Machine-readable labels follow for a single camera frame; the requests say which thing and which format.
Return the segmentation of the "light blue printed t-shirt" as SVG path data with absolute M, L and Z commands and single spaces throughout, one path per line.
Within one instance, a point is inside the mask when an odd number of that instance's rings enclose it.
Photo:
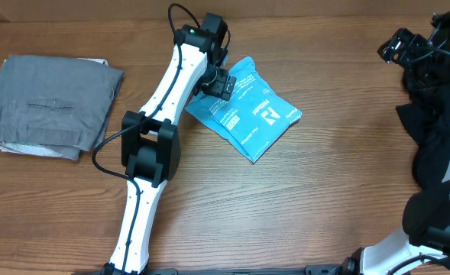
M 272 90 L 251 57 L 238 61 L 230 75 L 236 83 L 228 101 L 200 93 L 186 110 L 254 163 L 302 112 Z

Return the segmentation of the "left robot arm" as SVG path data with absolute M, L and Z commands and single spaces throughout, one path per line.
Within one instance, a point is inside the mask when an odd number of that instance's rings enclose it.
M 121 122 L 121 163 L 127 201 L 118 242 L 103 274 L 142 274 L 157 204 L 180 163 L 178 124 L 188 100 L 199 92 L 231 98 L 236 79 L 223 69 L 229 29 L 219 15 L 208 13 L 196 27 L 174 28 L 173 55 L 159 86 L 139 112 Z

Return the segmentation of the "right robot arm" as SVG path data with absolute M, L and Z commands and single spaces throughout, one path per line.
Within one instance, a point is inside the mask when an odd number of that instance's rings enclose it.
M 419 191 L 403 210 L 401 228 L 341 265 L 308 266 L 307 274 L 408 274 L 423 264 L 450 271 L 450 11 L 433 15 L 431 24 L 428 37 L 401 28 L 378 49 L 403 68 L 410 100 L 397 114 L 418 147 L 412 175 Z

